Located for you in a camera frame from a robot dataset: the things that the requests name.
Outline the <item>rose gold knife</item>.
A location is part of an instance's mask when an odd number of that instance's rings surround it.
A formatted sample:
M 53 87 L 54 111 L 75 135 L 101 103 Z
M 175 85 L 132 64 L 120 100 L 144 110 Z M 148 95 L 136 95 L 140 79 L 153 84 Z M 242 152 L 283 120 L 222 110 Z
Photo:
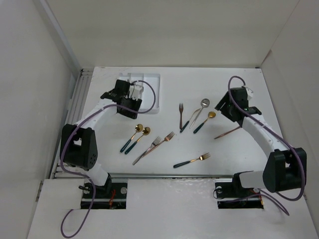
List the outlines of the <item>rose gold knife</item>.
M 234 131 L 236 131 L 236 130 L 238 130 L 238 129 L 240 129 L 240 128 L 241 128 L 241 127 L 238 126 L 238 127 L 234 128 L 234 129 L 232 129 L 232 130 L 229 130 L 229 131 L 227 131 L 227 132 L 225 132 L 225 133 L 222 133 L 222 134 L 216 136 L 214 139 L 222 138 L 222 137 L 224 137 L 224 136 L 226 136 L 226 135 L 228 135 L 228 134 L 230 134 L 230 133 L 232 133 L 232 132 L 234 132 Z

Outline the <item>silver spoon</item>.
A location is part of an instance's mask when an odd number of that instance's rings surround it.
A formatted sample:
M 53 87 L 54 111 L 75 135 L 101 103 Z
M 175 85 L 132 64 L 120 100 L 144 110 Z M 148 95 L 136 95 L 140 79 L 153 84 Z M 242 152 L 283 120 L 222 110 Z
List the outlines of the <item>silver spoon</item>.
M 210 105 L 210 100 L 207 99 L 207 98 L 202 99 L 200 105 L 201 105 L 201 108 L 200 108 L 199 111 L 197 112 L 197 114 L 196 114 L 196 116 L 195 116 L 194 120 L 192 121 L 192 123 L 191 123 L 191 125 L 190 125 L 189 128 L 192 128 L 192 126 L 193 126 L 194 123 L 196 122 L 197 118 L 198 118 L 199 115 L 201 114 L 202 110 L 203 110 L 204 108 L 209 107 L 209 105 Z

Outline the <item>white three-compartment cutlery tray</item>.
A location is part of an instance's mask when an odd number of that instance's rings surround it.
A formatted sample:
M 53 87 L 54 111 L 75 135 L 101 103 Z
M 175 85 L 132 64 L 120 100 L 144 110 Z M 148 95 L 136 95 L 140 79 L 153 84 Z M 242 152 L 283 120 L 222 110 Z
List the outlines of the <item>white three-compartment cutlery tray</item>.
M 153 105 L 155 92 L 156 101 L 153 108 L 148 112 L 148 114 L 157 114 L 160 111 L 160 74 L 151 73 L 120 73 L 118 79 L 128 81 L 129 83 L 142 83 L 144 91 L 142 94 L 142 104 L 140 106 L 140 111 L 146 111 Z

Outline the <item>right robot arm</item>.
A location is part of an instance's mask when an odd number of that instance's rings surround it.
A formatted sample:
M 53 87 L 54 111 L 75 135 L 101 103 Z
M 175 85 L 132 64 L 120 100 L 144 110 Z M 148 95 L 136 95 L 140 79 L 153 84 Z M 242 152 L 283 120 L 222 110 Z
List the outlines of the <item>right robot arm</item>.
M 245 87 L 231 88 L 215 107 L 249 133 L 267 158 L 264 170 L 237 173 L 239 179 L 231 183 L 232 193 L 243 196 L 249 188 L 265 188 L 271 193 L 303 188 L 306 184 L 306 152 L 284 142 L 273 131 L 261 111 L 249 106 L 248 92 Z

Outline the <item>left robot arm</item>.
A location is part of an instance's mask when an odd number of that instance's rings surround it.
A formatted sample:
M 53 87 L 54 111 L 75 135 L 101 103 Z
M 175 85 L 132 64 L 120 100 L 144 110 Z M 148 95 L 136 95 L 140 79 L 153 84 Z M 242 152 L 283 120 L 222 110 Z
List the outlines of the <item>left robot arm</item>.
M 112 186 L 107 182 L 109 174 L 97 162 L 97 131 L 116 113 L 136 119 L 143 91 L 144 87 L 136 82 L 117 80 L 114 89 L 102 94 L 87 115 L 62 129 L 60 167 L 64 172 L 91 180 L 95 193 L 102 198 L 110 195 Z

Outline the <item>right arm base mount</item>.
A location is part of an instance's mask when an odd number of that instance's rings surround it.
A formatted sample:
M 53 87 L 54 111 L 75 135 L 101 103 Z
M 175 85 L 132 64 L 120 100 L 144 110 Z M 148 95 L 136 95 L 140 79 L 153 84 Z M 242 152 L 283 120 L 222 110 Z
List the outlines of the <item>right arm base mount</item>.
M 215 181 L 214 197 L 217 199 L 218 209 L 263 209 L 260 196 L 252 189 L 236 186 L 233 182 Z

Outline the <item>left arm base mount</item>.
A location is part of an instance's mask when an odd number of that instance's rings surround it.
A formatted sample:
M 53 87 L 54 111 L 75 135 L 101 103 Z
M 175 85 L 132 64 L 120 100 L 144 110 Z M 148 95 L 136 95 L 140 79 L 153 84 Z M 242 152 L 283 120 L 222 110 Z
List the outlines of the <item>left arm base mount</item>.
M 93 197 L 93 186 L 85 182 L 79 186 L 82 190 L 81 209 L 89 209 Z M 126 209 L 128 183 L 108 179 L 106 185 L 96 186 L 96 196 L 92 209 L 121 210 Z

